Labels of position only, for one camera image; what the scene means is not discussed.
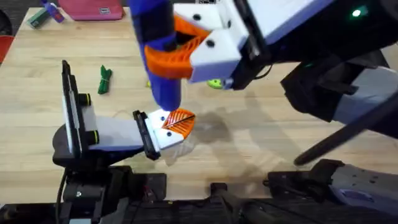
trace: wooden tabletop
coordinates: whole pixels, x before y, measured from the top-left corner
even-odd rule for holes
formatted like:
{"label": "wooden tabletop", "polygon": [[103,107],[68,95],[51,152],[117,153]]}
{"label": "wooden tabletop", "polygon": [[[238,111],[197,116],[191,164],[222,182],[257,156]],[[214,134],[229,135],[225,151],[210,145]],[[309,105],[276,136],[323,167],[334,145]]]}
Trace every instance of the wooden tabletop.
{"label": "wooden tabletop", "polygon": [[[37,12],[29,9],[26,19]],[[41,30],[23,23],[0,67],[0,203],[54,202],[62,168],[52,162],[52,137],[63,124],[61,60],[68,60],[81,92],[91,93],[97,115],[131,118],[158,107],[146,88],[128,10],[121,21],[49,21]],[[114,71],[111,91],[97,95],[100,66]],[[240,196],[267,195],[261,182],[272,170],[297,170],[301,152],[341,127],[295,111],[279,84],[296,64],[277,65],[244,91],[182,87],[182,108],[197,115],[191,136],[162,153],[126,159],[136,172],[165,172],[167,199],[204,198],[212,182]],[[398,174],[396,141],[366,131],[327,158]],[[300,169],[310,169],[311,164]]]}

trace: green object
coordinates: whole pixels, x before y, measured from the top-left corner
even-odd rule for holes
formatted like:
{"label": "green object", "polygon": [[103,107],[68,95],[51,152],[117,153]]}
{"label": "green object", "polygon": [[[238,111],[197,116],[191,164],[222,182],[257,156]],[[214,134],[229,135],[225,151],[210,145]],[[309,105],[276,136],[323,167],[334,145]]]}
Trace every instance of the green object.
{"label": "green object", "polygon": [[40,10],[39,12],[37,12],[36,14],[34,14],[31,18],[29,18],[26,23],[31,28],[38,29],[38,28],[40,28],[40,26],[42,26],[44,24],[45,21],[47,21],[50,18],[51,18],[51,15],[44,8],[44,9]]}
{"label": "green object", "polygon": [[216,90],[220,90],[223,88],[223,84],[221,83],[221,80],[216,79],[216,80],[208,80],[207,81],[207,85],[209,85],[210,87],[216,89]]}
{"label": "green object", "polygon": [[98,94],[102,95],[109,91],[109,81],[112,76],[112,70],[106,69],[105,66],[101,66],[101,82],[99,83]]}

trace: white plastic part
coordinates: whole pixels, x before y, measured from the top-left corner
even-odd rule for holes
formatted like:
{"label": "white plastic part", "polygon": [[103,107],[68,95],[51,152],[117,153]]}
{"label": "white plastic part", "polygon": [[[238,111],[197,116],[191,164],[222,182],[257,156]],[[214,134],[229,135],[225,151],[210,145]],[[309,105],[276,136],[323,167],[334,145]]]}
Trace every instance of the white plastic part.
{"label": "white plastic part", "polygon": [[[223,28],[223,23],[215,4],[175,3],[174,13],[185,21],[205,30]],[[194,20],[193,16],[195,14],[200,16],[200,20]]]}
{"label": "white plastic part", "polygon": [[90,149],[102,151],[131,151],[143,147],[137,122],[133,119],[118,119],[103,116],[96,117],[99,143]]}
{"label": "white plastic part", "polygon": [[162,128],[154,131],[160,150],[167,149],[184,141],[184,136],[180,133]]}
{"label": "white plastic part", "polygon": [[[213,41],[209,47],[207,41]],[[193,72],[190,83],[211,79],[227,79],[238,66],[242,56],[228,30],[214,30],[191,54]]]}
{"label": "white plastic part", "polygon": [[249,31],[244,25],[235,3],[233,0],[222,0],[217,3],[217,7],[223,27],[229,31],[235,46],[239,50],[242,49],[249,37]]}
{"label": "white plastic part", "polygon": [[98,130],[94,106],[91,104],[91,106],[81,107],[81,113],[83,114],[83,121],[85,121],[86,131]]}
{"label": "white plastic part", "polygon": [[153,129],[162,128],[163,124],[166,122],[166,119],[169,117],[170,112],[164,110],[157,110],[149,113],[148,120],[150,121],[150,126]]}
{"label": "white plastic part", "polygon": [[170,112],[168,111],[157,110],[148,114],[148,118],[145,119],[150,138],[154,145],[156,144],[155,150],[157,152],[184,141],[184,136],[182,134],[162,128],[169,115]]}
{"label": "white plastic part", "polygon": [[274,44],[334,0],[247,0],[267,44]]}

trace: black metal bar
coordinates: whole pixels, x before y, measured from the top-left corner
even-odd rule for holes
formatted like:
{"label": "black metal bar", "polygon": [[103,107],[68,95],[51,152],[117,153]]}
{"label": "black metal bar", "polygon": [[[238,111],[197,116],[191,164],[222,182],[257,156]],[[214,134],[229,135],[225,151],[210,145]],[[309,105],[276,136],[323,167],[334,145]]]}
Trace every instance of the black metal bar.
{"label": "black metal bar", "polygon": [[302,166],[321,156],[324,156],[326,153],[331,152],[338,146],[359,135],[365,129],[373,127],[383,118],[395,112],[396,109],[398,109],[398,92],[393,94],[388,100],[381,103],[370,112],[362,115],[352,123],[347,124],[345,127],[341,128],[326,139],[311,147],[309,150],[305,151],[303,154],[299,155],[294,160],[294,164],[296,166]]}

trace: pink box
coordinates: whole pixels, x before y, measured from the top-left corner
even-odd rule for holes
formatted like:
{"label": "pink box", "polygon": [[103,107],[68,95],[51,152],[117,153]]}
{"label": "pink box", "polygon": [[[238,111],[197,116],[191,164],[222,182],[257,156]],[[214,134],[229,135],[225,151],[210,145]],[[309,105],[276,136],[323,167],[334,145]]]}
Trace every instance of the pink box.
{"label": "pink box", "polygon": [[124,15],[119,0],[58,0],[62,9],[76,21],[109,21]]}

